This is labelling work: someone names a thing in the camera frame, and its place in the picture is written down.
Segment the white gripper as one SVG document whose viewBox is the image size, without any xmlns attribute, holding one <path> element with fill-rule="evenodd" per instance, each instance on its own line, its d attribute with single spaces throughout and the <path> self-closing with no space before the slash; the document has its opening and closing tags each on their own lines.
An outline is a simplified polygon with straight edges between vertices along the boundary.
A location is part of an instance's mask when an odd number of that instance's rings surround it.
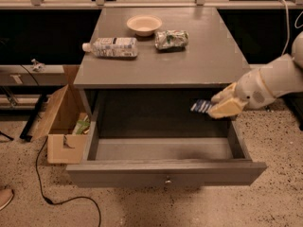
<svg viewBox="0 0 303 227">
<path fill-rule="evenodd" d="M 211 98 L 213 106 L 207 113 L 219 119 L 238 115 L 245 106 L 248 109 L 259 109 L 274 101 L 275 97 L 264 82 L 260 70 L 255 69 L 214 95 Z"/>
</svg>

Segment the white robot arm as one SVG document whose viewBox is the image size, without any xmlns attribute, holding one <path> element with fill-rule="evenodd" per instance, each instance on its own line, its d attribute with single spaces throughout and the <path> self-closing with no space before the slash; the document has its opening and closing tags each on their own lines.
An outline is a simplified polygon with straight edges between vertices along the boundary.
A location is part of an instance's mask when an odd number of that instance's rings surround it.
<svg viewBox="0 0 303 227">
<path fill-rule="evenodd" d="M 244 109 L 259 109 L 281 96 L 302 91 L 303 32 L 294 39 L 290 54 L 250 70 L 214 95 L 208 114 L 212 118 L 234 116 Z"/>
</svg>

